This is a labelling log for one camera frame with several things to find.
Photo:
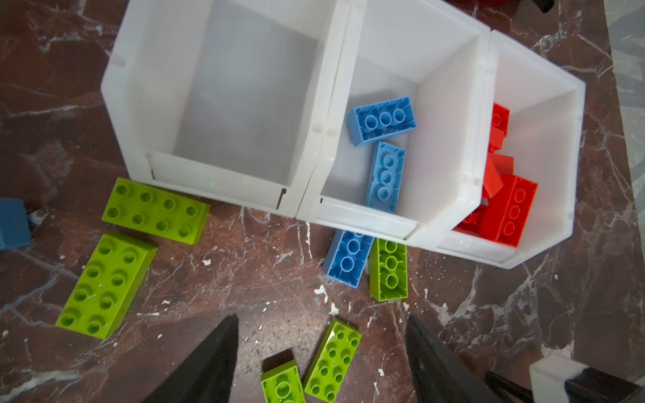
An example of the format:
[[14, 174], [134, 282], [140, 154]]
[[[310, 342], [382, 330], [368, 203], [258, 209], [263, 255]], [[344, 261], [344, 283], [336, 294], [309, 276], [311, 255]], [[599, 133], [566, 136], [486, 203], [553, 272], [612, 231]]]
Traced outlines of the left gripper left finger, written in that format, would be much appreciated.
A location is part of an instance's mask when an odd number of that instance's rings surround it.
[[239, 319], [225, 317], [145, 402], [228, 402], [239, 348]]

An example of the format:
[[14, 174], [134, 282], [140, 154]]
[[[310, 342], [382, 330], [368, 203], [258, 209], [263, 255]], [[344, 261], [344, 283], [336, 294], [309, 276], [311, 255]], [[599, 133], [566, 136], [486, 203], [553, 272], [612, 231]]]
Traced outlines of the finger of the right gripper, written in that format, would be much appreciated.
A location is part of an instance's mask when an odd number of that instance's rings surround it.
[[492, 371], [485, 374], [485, 383], [504, 402], [513, 402], [514, 397], [520, 402], [534, 403], [531, 390]]

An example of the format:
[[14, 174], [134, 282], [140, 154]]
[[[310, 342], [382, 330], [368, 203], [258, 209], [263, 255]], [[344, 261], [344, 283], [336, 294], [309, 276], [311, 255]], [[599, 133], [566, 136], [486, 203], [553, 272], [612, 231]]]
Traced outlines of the red lego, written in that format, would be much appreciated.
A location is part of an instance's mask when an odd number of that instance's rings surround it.
[[539, 185], [520, 176], [501, 175], [502, 189], [489, 199], [480, 237], [517, 248]]
[[480, 227], [487, 210], [487, 205], [480, 205], [469, 216], [461, 221], [455, 231], [480, 237]]
[[489, 153], [485, 165], [482, 198], [489, 199], [503, 187], [502, 175], [514, 174], [514, 159], [503, 154]]
[[503, 147], [507, 137], [510, 111], [497, 103], [493, 104], [488, 151], [494, 153]]

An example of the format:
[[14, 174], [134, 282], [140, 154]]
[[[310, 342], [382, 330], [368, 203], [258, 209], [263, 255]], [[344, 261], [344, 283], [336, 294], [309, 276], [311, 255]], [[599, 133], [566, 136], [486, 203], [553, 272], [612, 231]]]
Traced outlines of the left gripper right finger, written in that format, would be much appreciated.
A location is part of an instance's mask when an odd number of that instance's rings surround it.
[[406, 325], [406, 354], [420, 402], [502, 400], [415, 315]]

